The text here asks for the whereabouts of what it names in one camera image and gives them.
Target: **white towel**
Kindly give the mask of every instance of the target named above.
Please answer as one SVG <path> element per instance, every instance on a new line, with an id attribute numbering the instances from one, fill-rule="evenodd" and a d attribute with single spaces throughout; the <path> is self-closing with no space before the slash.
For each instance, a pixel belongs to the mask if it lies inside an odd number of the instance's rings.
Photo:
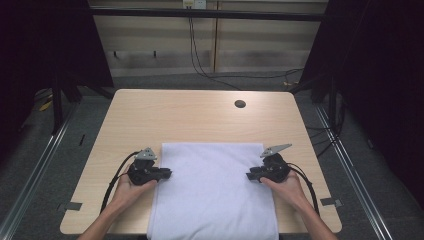
<path id="1" fill-rule="evenodd" d="M 271 190 L 248 180 L 262 165 L 258 143 L 164 143 L 161 167 L 172 176 L 156 187 L 149 239 L 276 240 Z"/>

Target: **human hand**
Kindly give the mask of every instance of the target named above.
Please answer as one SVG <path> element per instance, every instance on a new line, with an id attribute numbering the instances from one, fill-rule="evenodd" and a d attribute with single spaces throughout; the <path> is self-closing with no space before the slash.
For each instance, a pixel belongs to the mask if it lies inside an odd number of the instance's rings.
<path id="1" fill-rule="evenodd" d="M 156 183 L 156 180 L 151 180 L 141 186 L 137 186 L 131 182 L 128 174 L 123 174 L 119 178 L 118 185 L 109 205 L 122 212 L 131 206 L 141 196 L 141 194 L 156 186 Z"/>
<path id="2" fill-rule="evenodd" d="M 276 183 L 265 177 L 260 178 L 260 181 L 274 190 L 278 197 L 285 200 L 296 209 L 301 207 L 301 204 L 307 203 L 306 196 L 300 185 L 299 177 L 293 170 L 289 172 L 284 182 Z"/>

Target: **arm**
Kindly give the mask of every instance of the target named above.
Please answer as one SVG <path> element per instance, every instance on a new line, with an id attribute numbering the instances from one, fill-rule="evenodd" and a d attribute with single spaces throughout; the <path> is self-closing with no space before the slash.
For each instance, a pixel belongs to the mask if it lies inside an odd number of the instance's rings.
<path id="1" fill-rule="evenodd" d="M 128 175 L 122 175 L 118 181 L 112 201 L 78 239 L 103 239 L 115 219 L 130 207 L 143 192 L 153 188 L 155 185 L 156 181 L 152 180 L 141 186 L 135 186 L 131 183 Z"/>
<path id="2" fill-rule="evenodd" d="M 260 181 L 274 190 L 278 197 L 285 200 L 299 212 L 312 239 L 337 239 L 336 235 L 331 232 L 328 226 L 315 212 L 308 199 L 306 199 L 302 186 L 300 185 L 299 177 L 294 171 L 290 171 L 287 180 L 282 183 L 275 183 L 264 177 L 262 177 Z"/>

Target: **gray carpet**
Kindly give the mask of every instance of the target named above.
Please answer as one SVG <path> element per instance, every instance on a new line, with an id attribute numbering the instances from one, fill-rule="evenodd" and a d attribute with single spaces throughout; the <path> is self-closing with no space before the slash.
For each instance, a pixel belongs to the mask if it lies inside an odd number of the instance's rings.
<path id="1" fill-rule="evenodd" d="M 275 76 L 283 73 L 266 74 Z M 218 80 L 248 91 L 285 91 L 287 86 L 284 85 L 284 82 L 295 82 L 299 78 L 299 74 L 290 75 L 288 79 L 284 77 L 272 79 L 234 77 Z M 114 79 L 114 81 L 116 89 L 235 90 L 233 87 L 196 74 L 126 77 Z M 14 239 L 76 238 L 76 236 L 66 236 L 60 233 L 59 226 L 64 214 L 57 211 L 57 206 L 60 203 L 69 202 L 71 199 L 111 102 L 97 96 L 88 89 L 82 89 L 82 92 L 84 98 L 70 122 L 41 185 L 14 235 Z M 306 126 L 322 127 L 309 94 L 308 91 L 304 91 L 295 96 L 303 120 Z M 52 122 L 51 109 L 45 112 L 33 111 L 20 138 L 16 140 L 15 148 L 10 152 L 8 162 L 2 167 L 0 175 L 1 220 L 4 219 L 7 211 L 17 198 L 19 190 L 25 184 L 27 176 L 47 144 Z M 314 145 L 316 153 L 321 152 L 329 144 L 325 132 L 319 130 L 308 130 L 308 132 L 312 143 L 318 143 Z M 85 138 L 80 145 L 83 135 L 85 135 Z M 347 111 L 340 137 L 394 239 L 424 239 L 423 212 L 403 185 L 389 171 L 379 152 L 369 148 L 366 134 L 361 130 L 354 117 L 349 114 L 349 111 Z M 343 224 L 342 231 L 338 233 L 340 239 L 378 239 L 335 151 L 329 148 L 318 160 L 331 195 L 334 198 L 341 199 L 344 204 L 337 209 Z M 283 234 L 281 238 L 289 240 L 309 239 L 309 236 L 307 234 Z M 108 236 L 106 239 L 137 239 L 137 236 Z"/>

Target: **table top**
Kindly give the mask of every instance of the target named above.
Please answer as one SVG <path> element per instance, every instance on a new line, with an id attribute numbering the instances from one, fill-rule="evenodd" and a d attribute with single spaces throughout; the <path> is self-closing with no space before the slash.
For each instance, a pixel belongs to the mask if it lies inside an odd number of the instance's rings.
<path id="1" fill-rule="evenodd" d="M 246 106 L 236 107 L 237 100 Z M 132 152 L 151 147 L 160 162 L 165 142 L 246 142 L 264 147 L 292 143 L 282 152 L 284 159 L 301 167 L 313 183 L 321 218 L 329 228 L 333 232 L 342 228 L 335 206 L 322 206 L 319 201 L 331 196 L 292 94 L 123 89 L 115 94 L 72 197 L 71 202 L 82 203 L 81 209 L 66 212 L 61 231 L 82 233 L 99 215 L 105 191 L 122 161 Z M 151 190 L 142 195 L 109 232 L 145 234 L 153 194 Z M 280 233 L 307 232 L 294 209 L 276 197 L 274 202 Z"/>

